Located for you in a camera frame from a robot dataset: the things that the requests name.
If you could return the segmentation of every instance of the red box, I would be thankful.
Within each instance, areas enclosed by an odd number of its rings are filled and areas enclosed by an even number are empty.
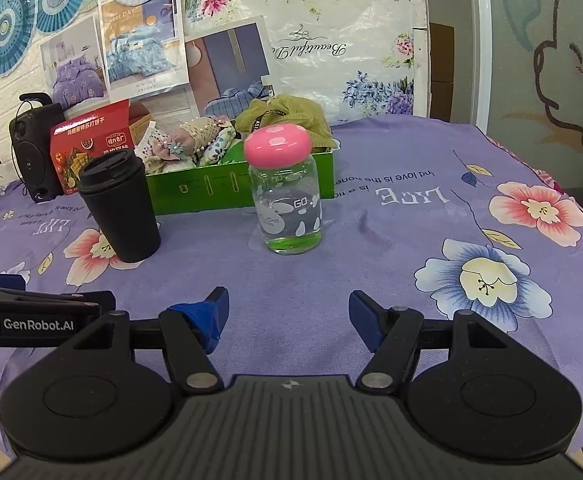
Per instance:
[[[133,149],[129,127],[138,121],[138,113],[131,115],[129,101],[119,101],[53,128],[51,158],[65,194],[78,191],[78,174],[90,160],[114,150]]]

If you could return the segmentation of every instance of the purple tablecloth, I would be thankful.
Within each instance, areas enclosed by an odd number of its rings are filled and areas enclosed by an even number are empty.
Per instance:
[[[212,361],[227,378],[355,377],[370,357],[348,319],[356,288],[433,319],[473,308],[583,398],[580,209],[470,126],[379,116],[334,136],[338,197],[323,201],[323,241],[308,253],[268,251],[252,208],[209,211],[160,217],[161,248],[130,269],[78,195],[34,204],[12,187],[0,199],[0,272],[22,273],[29,290],[111,289],[133,318],[226,286]],[[0,349],[0,392],[46,352]],[[421,366],[442,358],[424,352]],[[137,359],[164,374],[159,352]],[[572,449],[582,445],[583,418]]]

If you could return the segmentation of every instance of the black coffee cup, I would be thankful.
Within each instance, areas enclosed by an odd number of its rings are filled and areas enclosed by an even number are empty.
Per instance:
[[[133,150],[91,160],[80,171],[78,191],[123,262],[140,262],[158,250],[160,233],[145,165]]]

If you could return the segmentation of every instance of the pink polka dot lid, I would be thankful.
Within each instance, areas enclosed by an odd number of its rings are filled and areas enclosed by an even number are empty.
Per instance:
[[[244,141],[244,157],[259,170],[289,168],[311,154],[311,137],[297,124],[272,124],[254,130]]]

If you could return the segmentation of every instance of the yellow flower center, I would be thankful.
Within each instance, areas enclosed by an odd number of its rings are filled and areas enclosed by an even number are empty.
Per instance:
[[[504,263],[489,258],[474,258],[462,266],[460,285],[467,299],[494,306],[500,298],[513,303],[518,297],[518,279]]]
[[[521,204],[527,206],[527,212],[534,220],[539,218],[547,224],[560,222],[558,218],[558,209],[553,207],[549,202],[536,202],[535,200],[523,200]]]
[[[113,250],[105,235],[100,235],[90,252],[94,255],[94,258],[109,259],[116,255],[116,251]]]

